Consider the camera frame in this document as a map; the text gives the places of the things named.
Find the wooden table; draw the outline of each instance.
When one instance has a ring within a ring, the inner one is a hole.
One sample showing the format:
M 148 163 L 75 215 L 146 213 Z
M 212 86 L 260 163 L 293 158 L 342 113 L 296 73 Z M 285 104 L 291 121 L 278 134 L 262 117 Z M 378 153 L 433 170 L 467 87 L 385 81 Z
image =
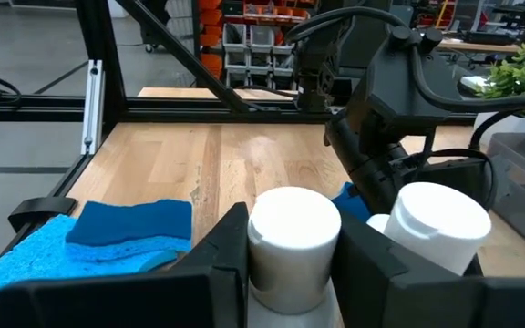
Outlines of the wooden table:
M 438 50 L 452 49 L 461 52 L 477 52 L 477 53 L 500 53 L 500 54 L 516 54 L 520 46 L 518 45 L 482 45 L 470 44 L 457 39 L 446 38 L 441 41 L 437 47 Z
M 214 97 L 204 89 L 145 88 L 142 96 Z M 239 90 L 253 98 L 279 96 Z M 194 244 L 237 201 L 300 186 L 335 196 L 349 181 L 337 156 L 323 145 L 321 125 L 120 123 L 69 192 L 78 215 L 88 200 L 132 205 L 172 198 L 193 203 Z M 465 147 L 471 127 L 441 127 L 435 149 Z M 407 152 L 423 139 L 403 140 Z M 525 240 L 493 213 L 489 239 L 479 251 L 484 272 L 525 276 Z

